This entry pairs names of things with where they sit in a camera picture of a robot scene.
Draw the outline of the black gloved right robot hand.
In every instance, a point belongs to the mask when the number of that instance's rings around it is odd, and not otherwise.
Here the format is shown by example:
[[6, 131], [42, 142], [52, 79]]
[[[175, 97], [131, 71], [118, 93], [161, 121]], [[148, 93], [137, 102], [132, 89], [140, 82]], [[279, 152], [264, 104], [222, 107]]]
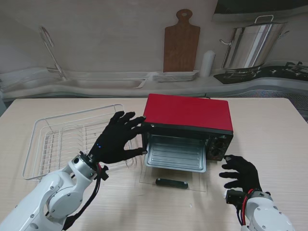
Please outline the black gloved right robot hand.
[[234, 170], [234, 172], [221, 172], [219, 176], [225, 179], [234, 179], [224, 185], [225, 189], [241, 188], [243, 192], [250, 190], [262, 191], [260, 186], [258, 171], [256, 167], [241, 156], [226, 155], [226, 163], [222, 165], [224, 170]]

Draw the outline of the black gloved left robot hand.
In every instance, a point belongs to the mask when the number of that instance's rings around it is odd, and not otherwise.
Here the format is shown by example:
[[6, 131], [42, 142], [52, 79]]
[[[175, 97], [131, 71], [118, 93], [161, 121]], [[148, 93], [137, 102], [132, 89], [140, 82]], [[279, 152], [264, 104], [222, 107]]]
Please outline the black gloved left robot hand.
[[126, 150], [126, 143], [153, 128], [142, 125], [145, 117], [134, 118], [134, 112], [116, 112], [89, 152], [94, 163], [113, 164], [147, 153], [145, 148]]

